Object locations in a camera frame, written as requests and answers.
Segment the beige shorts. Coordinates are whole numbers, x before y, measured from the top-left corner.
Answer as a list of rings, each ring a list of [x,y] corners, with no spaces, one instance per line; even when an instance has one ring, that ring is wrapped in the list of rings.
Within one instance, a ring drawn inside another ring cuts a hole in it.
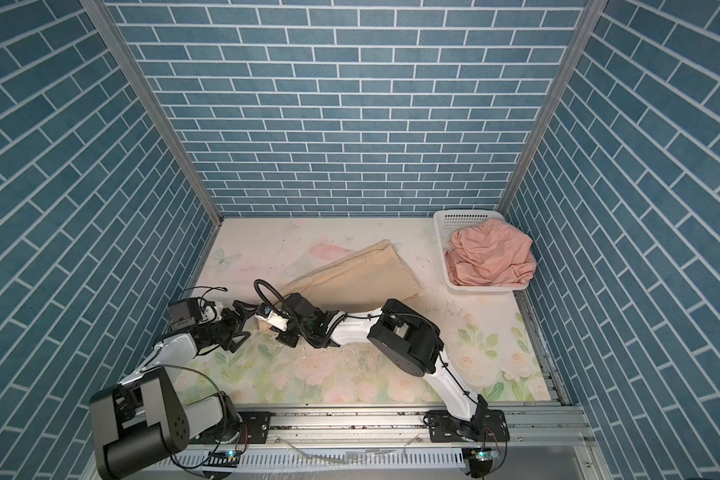
[[[280,293],[299,293],[323,311],[353,313],[374,310],[389,299],[406,300],[420,291],[413,271],[393,244],[383,240],[297,278]]]

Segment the white plastic basket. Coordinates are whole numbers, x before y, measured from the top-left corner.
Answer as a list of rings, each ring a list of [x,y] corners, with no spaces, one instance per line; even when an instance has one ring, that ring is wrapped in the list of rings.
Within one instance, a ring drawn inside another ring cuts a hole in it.
[[[524,286],[462,286],[454,284],[449,277],[449,270],[445,259],[445,251],[451,248],[452,235],[462,229],[471,228],[484,223],[487,220],[504,220],[504,216],[494,210],[479,209],[449,209],[441,210],[433,215],[435,239],[440,250],[440,270],[443,275],[443,282],[447,290],[455,295],[500,295],[521,291],[527,288]]]

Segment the pink shorts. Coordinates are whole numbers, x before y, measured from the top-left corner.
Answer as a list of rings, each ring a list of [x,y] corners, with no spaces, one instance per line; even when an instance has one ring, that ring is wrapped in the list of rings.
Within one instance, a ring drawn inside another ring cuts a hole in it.
[[[527,286],[536,272],[532,239],[504,220],[459,230],[450,242],[445,259],[456,285]]]

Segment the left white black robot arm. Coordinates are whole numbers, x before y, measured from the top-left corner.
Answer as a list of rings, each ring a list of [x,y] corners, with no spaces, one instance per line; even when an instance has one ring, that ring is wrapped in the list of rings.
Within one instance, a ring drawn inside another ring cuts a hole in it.
[[[235,467],[251,444],[268,437],[269,413],[240,413],[218,386],[185,405],[174,382],[202,353],[236,352],[249,338],[245,323],[256,306],[235,301],[226,307],[201,297],[168,306],[166,334],[120,382],[90,399],[95,462],[103,479],[124,479],[165,459],[175,460],[190,444],[210,444],[207,458],[186,471],[200,474],[207,464]]]

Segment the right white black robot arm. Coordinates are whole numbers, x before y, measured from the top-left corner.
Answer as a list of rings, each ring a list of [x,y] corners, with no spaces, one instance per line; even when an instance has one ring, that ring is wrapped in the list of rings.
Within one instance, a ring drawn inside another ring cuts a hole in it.
[[[277,340],[293,348],[305,340],[314,349],[370,343],[404,373],[424,379],[443,400],[456,435],[481,441],[491,431],[487,401],[452,369],[440,329],[404,303],[389,299],[378,309],[323,311],[298,293],[263,308]]]

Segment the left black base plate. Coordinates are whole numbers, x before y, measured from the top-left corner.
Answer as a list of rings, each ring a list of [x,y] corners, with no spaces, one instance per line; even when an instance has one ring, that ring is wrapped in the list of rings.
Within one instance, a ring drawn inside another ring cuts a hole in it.
[[[222,444],[234,444],[239,448],[263,445],[267,442],[273,417],[268,411],[248,411],[238,414],[237,421],[221,436]]]

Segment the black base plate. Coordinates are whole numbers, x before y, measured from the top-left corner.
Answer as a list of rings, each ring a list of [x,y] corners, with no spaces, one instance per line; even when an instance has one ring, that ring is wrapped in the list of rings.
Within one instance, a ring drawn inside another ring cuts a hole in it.
[[[248,411],[238,414],[237,421],[221,436],[222,444],[234,444],[239,448],[263,445],[267,442],[273,417],[268,411]]]
[[[432,443],[498,442],[510,440],[506,417],[501,410],[477,411],[470,420],[460,420],[446,410],[427,412],[423,421]]]

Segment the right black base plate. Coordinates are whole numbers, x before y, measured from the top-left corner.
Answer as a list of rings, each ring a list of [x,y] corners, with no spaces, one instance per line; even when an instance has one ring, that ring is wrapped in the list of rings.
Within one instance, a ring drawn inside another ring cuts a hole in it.
[[[470,420],[460,420],[446,410],[427,412],[423,421],[432,443],[498,442],[510,440],[506,417],[501,410],[477,411]]]

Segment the aluminium front rail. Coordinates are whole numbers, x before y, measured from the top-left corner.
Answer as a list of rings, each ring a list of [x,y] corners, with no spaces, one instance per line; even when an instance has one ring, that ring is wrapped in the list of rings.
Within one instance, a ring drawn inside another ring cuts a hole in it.
[[[453,469],[461,477],[605,479],[609,473],[583,411],[557,404],[507,404],[510,440],[432,443],[424,415],[435,405],[292,406],[244,405],[238,412],[273,413],[267,442],[249,445],[235,467],[207,464],[210,444],[190,444],[139,474],[184,472],[200,479],[232,479],[244,473],[312,473],[342,470]]]

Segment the left aluminium corner post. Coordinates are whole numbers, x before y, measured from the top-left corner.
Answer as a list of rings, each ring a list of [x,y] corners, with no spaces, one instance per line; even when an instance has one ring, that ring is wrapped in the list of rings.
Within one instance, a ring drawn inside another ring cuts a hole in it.
[[[220,226],[223,222],[223,215],[214,203],[208,189],[203,184],[185,147],[167,118],[156,94],[142,72],[105,2],[99,0],[81,0],[80,4],[111,52],[145,112],[152,120],[155,129],[168,147],[175,163],[189,182],[189,185],[204,207],[210,220],[215,226]]]

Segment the aluminium corner post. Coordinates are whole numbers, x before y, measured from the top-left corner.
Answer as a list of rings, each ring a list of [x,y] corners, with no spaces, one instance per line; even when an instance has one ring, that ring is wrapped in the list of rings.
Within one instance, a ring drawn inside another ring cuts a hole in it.
[[[520,189],[521,183],[533,162],[534,156],[538,151],[552,117],[606,5],[606,0],[592,0],[588,1],[585,5],[576,28],[573,31],[570,44],[561,58],[555,77],[550,84],[549,91],[545,95],[542,106],[535,118],[534,125],[518,156],[515,168],[509,177],[505,191],[496,208],[496,211],[504,217],[507,217],[509,214],[509,210]]]
[[[204,207],[210,220],[215,226],[220,226],[223,222],[223,215],[214,203],[208,189],[203,184],[185,147],[167,118],[156,94],[142,72],[105,2],[99,0],[81,0],[80,4],[111,52],[145,112],[152,120],[155,129],[168,147],[175,163],[189,182],[189,185]]]

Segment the right aluminium corner post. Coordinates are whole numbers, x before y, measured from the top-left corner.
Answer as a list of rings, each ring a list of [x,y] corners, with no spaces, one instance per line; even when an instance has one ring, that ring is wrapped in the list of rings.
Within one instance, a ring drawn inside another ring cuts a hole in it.
[[[606,0],[592,0],[588,1],[585,5],[576,28],[573,31],[570,44],[561,58],[555,77],[550,84],[549,91],[545,95],[542,106],[535,118],[534,125],[518,156],[515,168],[509,177],[505,191],[496,208],[496,211],[504,217],[507,217],[509,214],[509,210],[520,189],[521,183],[533,162],[534,156],[538,151],[552,117],[606,5]]]

